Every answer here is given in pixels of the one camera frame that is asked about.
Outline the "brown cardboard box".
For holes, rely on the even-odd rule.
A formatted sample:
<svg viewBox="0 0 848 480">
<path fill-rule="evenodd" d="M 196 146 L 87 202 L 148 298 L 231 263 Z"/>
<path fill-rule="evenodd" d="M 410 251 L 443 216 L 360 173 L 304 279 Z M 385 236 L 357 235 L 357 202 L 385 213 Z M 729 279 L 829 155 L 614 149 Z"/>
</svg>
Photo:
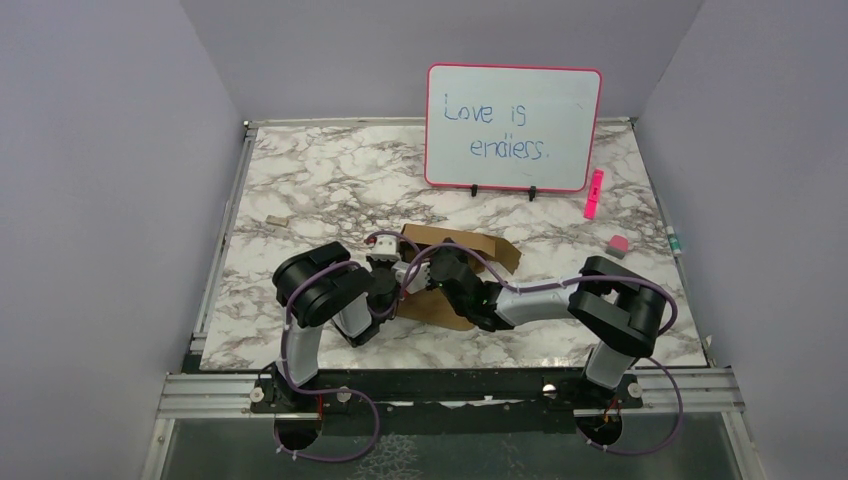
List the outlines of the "brown cardboard box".
<svg viewBox="0 0 848 480">
<path fill-rule="evenodd" d="M 496 280 L 482 279 L 481 274 L 485 262 L 515 272 L 521 259 L 516 246 L 489 234 L 411 223 L 404 225 L 401 234 L 425 257 L 421 272 L 405 288 L 399 316 L 458 331 L 513 328 L 495 313 L 503 287 Z"/>
</svg>

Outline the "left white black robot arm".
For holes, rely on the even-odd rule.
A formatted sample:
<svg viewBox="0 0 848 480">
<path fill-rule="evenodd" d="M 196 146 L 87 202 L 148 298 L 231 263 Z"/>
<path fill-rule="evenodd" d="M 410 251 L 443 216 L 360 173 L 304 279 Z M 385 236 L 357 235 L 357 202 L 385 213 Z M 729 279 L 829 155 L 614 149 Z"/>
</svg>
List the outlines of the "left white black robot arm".
<svg viewBox="0 0 848 480">
<path fill-rule="evenodd" d="M 367 266 L 332 241 L 282 262 L 272 276 L 276 298 L 285 309 L 281 353 L 282 378 L 276 396 L 298 411 L 313 401 L 311 381 L 319 371 L 318 351 L 324 324 L 330 322 L 352 346 L 367 343 L 393 319 L 402 297 L 394 267 L 402 260 L 399 241 L 378 235 L 368 241 Z"/>
</svg>

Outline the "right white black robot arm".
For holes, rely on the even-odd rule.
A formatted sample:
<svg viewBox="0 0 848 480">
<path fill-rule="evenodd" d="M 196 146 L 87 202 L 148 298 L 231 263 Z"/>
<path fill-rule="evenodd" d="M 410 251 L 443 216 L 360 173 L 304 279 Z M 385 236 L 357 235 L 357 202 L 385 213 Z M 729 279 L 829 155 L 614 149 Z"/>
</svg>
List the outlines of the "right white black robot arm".
<svg viewBox="0 0 848 480">
<path fill-rule="evenodd" d="M 485 331 L 581 322 L 599 339 L 576 383 L 592 407 L 612 399 L 626 370 L 653 354 L 665 309 L 677 312 L 661 287 L 601 256 L 589 257 L 578 277 L 506 284 L 481 280 L 464 254 L 442 249 L 430 260 L 429 277 L 457 315 Z"/>
</svg>

